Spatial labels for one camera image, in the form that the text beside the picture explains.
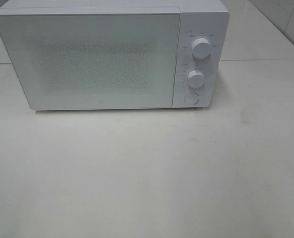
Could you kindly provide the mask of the white microwave knob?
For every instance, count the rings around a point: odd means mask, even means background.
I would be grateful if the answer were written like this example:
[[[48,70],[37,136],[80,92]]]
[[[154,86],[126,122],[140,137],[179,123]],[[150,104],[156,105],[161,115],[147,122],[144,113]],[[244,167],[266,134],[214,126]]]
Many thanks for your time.
[[[187,75],[187,83],[190,88],[200,88],[205,83],[205,76],[200,70],[193,70]]]
[[[192,41],[191,51],[195,58],[204,59],[211,53],[211,43],[207,38],[199,37]]]

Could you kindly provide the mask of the white microwave oven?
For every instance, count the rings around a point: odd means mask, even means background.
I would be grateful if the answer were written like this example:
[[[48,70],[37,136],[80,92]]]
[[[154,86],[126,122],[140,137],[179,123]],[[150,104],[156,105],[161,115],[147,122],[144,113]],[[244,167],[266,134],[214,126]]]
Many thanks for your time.
[[[0,16],[135,14],[179,15],[173,100],[168,108],[209,106],[230,18],[219,0],[9,0],[0,7]],[[192,41],[199,37],[207,38],[211,43],[211,53],[204,59],[195,58],[191,51]],[[193,70],[200,70],[205,76],[205,83],[200,88],[188,86],[187,75]],[[188,93],[199,95],[198,104],[184,102]]]

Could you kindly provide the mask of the white microwave door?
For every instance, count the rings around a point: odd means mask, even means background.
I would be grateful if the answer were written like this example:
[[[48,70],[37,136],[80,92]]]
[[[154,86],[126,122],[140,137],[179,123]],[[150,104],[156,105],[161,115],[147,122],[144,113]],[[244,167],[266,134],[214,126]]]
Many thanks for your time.
[[[34,110],[170,107],[178,30],[178,14],[0,16]]]

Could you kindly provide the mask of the round white door button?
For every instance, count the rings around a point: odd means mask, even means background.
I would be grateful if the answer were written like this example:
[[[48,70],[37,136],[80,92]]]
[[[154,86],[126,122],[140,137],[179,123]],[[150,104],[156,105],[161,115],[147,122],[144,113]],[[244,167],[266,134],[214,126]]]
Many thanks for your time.
[[[189,105],[196,105],[199,102],[199,95],[197,93],[188,93],[184,97],[184,102]]]

